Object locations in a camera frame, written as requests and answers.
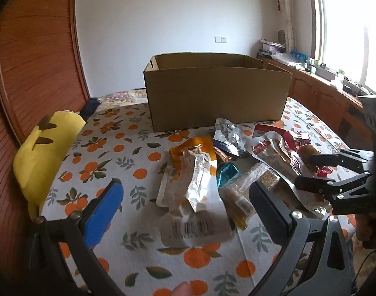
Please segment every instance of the hand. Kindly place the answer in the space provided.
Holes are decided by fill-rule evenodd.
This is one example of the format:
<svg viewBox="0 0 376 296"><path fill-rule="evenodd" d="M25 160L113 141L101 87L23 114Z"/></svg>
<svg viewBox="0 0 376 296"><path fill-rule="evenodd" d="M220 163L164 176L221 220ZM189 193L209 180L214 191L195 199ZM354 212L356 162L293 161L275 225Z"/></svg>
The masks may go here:
<svg viewBox="0 0 376 296"><path fill-rule="evenodd" d="M356 237L368 249L376 249L376 213L356 214Z"/></svg>
<svg viewBox="0 0 376 296"><path fill-rule="evenodd" d="M187 282L183 282L173 289L170 296L193 296L191 286Z"/></svg>

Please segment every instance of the plush toy tail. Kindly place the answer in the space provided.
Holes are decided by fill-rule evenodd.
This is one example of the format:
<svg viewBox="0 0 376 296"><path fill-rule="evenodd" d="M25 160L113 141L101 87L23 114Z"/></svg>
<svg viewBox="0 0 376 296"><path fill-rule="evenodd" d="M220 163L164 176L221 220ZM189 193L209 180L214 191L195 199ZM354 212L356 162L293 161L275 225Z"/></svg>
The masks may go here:
<svg viewBox="0 0 376 296"><path fill-rule="evenodd" d="M39 208L33 203L28 203L28 212L32 221L35 221L36 217L39 216Z"/></svg>

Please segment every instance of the blue gripper pad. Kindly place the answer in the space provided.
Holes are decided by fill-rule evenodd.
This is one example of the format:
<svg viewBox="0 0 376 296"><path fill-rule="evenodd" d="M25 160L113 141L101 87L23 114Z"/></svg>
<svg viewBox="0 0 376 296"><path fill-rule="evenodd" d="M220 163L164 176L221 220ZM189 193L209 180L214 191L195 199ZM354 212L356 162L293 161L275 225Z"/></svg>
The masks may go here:
<svg viewBox="0 0 376 296"><path fill-rule="evenodd" d="M88 248L101 242L107 226L110 224L124 198L124 188L119 182L111 182L98 197L98 205L85 223L84 240Z"/></svg>

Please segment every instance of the curtain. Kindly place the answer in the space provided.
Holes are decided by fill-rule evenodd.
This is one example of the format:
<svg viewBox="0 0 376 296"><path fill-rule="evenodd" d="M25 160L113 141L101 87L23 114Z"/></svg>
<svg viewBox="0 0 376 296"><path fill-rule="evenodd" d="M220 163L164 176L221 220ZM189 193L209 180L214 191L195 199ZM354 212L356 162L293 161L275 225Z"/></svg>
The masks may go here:
<svg viewBox="0 0 376 296"><path fill-rule="evenodd" d="M285 44L287 45L287 53L295 50L295 35L292 26L293 14L293 1L292 0L279 0L281 6L281 13L285 25Z"/></svg>

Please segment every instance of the table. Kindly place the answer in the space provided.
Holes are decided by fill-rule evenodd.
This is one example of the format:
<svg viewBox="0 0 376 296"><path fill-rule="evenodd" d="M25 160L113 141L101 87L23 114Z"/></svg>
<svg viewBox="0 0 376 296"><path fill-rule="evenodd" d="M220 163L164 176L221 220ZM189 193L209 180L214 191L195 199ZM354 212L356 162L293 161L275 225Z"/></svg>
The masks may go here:
<svg viewBox="0 0 376 296"><path fill-rule="evenodd" d="M247 137L252 136L254 125L244 124ZM346 148L328 126L291 98L282 120L273 125L308 131L323 153ZM247 295L281 249L272 243L258 215L251 218L245 231L235 232L225 243L171 249L160 242L157 221L167 210L159 208L155 200L168 151L188 137L209 136L211 129L154 133L147 103L98 112L68 151L41 214L48 220L65 218L73 210L85 208L113 178L119 178L124 200L93 252L126 295L167 296L183 281L191 284L194 295ZM338 166L329 177L339 181L351 175ZM354 215L339 216L339 220L344 236L350 238L356 225ZM66 244L61 247L75 282L85 289ZM298 281L310 248L308 244L301 255L291 287Z"/></svg>

